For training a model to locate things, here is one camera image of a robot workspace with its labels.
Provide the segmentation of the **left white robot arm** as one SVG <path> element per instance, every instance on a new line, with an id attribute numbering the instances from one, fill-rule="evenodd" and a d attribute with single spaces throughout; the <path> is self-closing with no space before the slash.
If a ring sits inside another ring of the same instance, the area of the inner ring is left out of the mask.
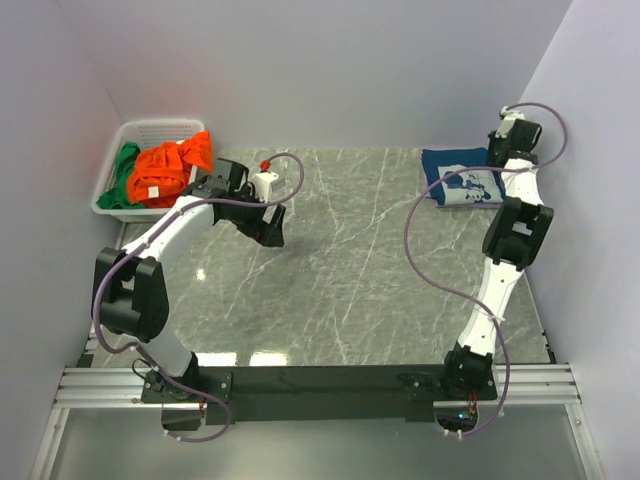
<path id="1" fill-rule="evenodd" d="M 217 159 L 213 171 L 189 184 L 169 211 L 144 235 L 96 258 L 91 315 L 103 349 L 137 352 L 176 401 L 201 388 L 197 355 L 169 328 L 165 272 L 206 230 L 220 221 L 268 248 L 284 245 L 286 208 L 275 199 L 285 179 L 265 160 L 256 174 Z"/>

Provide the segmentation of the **blue t shirt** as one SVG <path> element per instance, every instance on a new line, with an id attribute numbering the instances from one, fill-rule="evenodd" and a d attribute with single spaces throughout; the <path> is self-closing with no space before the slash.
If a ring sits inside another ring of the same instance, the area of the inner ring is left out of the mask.
<path id="1" fill-rule="evenodd" d="M 470 167 L 488 166 L 486 148 L 431 150 L 423 149 L 421 163 L 427 185 Z M 430 190 L 429 196 L 439 207 L 473 206 L 497 208 L 504 199 L 504 188 L 496 172 L 470 170 L 457 173 Z"/>

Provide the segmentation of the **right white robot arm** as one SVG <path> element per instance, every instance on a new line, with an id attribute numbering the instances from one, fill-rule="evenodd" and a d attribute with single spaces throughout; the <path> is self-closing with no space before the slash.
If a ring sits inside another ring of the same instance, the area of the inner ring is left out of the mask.
<path id="1" fill-rule="evenodd" d="M 554 217 L 537 184 L 533 149 L 542 127 L 518 111 L 505 111 L 489 137 L 489 165 L 500 169 L 505 197 L 482 244 L 485 254 L 478 301 L 466 327 L 445 357 L 439 387 L 452 399 L 478 396 L 493 386 L 498 328 L 511 294 L 536 259 Z"/>

